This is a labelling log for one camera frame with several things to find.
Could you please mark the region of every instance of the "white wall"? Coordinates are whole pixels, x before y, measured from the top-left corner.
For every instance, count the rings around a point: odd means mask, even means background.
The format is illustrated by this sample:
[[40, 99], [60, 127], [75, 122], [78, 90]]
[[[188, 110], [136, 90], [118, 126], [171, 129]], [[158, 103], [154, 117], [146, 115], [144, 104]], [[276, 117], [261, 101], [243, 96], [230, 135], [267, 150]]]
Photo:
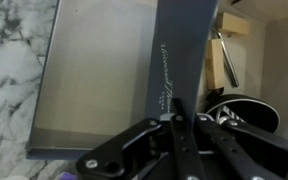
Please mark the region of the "white wall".
[[263, 22], [288, 17], [288, 0], [242, 0], [234, 7]]
[[288, 138], [288, 18], [267, 25], [261, 99], [277, 109], [277, 134]]

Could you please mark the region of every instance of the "marble countertop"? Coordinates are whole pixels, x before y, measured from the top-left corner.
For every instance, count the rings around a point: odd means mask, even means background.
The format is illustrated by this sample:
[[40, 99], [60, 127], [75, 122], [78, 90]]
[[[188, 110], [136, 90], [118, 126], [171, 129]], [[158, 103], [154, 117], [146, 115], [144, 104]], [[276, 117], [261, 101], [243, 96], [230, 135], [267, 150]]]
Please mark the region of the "marble countertop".
[[73, 167], [25, 157], [56, 2], [0, 0], [0, 179], [48, 180]]

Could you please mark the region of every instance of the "metal bolt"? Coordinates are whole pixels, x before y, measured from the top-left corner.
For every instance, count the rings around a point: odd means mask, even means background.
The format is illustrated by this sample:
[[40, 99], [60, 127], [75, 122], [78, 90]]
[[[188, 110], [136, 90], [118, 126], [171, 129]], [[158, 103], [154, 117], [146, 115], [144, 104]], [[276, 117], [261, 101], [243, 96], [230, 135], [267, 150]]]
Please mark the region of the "metal bolt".
[[177, 121], [183, 121], [183, 117], [182, 116], [175, 116], [175, 120], [177, 120]]
[[201, 120], [201, 121], [206, 121], [207, 118], [206, 118], [205, 116], [200, 116], [200, 120]]
[[151, 120], [151, 121], [150, 121], [150, 125], [151, 125], [151, 126], [156, 126], [156, 125], [157, 125], [157, 122], [154, 121], [154, 120]]
[[98, 163], [95, 159], [92, 159], [92, 160], [89, 160], [89, 161], [86, 161], [86, 167], [89, 168], [89, 169], [93, 169], [93, 168], [96, 168]]
[[186, 180], [199, 180], [199, 178], [197, 178], [195, 176], [189, 176], [189, 177], [187, 177]]
[[253, 176], [251, 180], [265, 180], [265, 179], [259, 176]]
[[232, 125], [232, 126], [237, 126], [237, 122], [236, 121], [234, 121], [234, 120], [230, 120], [230, 121], [228, 121], [228, 123], [230, 124], [230, 125]]

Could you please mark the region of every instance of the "purple object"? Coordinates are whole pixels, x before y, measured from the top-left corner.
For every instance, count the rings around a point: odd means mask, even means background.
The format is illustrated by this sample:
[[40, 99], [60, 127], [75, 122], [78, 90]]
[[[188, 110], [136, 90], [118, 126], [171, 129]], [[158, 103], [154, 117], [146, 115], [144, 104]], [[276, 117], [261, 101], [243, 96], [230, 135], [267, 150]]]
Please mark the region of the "purple object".
[[73, 174], [70, 173], [63, 173], [62, 177], [60, 178], [60, 180], [77, 180], [77, 177]]

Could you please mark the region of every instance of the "metal rod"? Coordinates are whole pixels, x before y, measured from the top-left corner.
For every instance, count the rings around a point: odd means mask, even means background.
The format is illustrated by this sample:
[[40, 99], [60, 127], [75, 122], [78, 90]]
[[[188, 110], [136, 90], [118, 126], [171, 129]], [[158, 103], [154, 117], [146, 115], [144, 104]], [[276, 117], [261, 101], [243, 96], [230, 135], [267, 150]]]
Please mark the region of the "metal rod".
[[235, 70], [234, 70], [234, 66], [233, 66], [230, 54], [229, 54], [228, 49], [226, 47], [226, 44], [224, 42], [224, 38], [222, 36], [222, 33], [220, 33], [216, 29], [212, 29], [212, 30], [215, 32], [217, 37], [221, 39], [223, 52], [224, 52], [224, 55], [225, 55], [225, 61], [224, 61], [225, 63], [224, 64], [225, 64], [226, 70], [228, 72], [228, 75], [229, 75], [229, 77], [231, 79], [232, 86], [233, 87], [238, 87], [239, 86], [239, 82], [238, 82], [238, 79], [237, 79], [237, 76], [236, 76], [236, 73], [235, 73]]

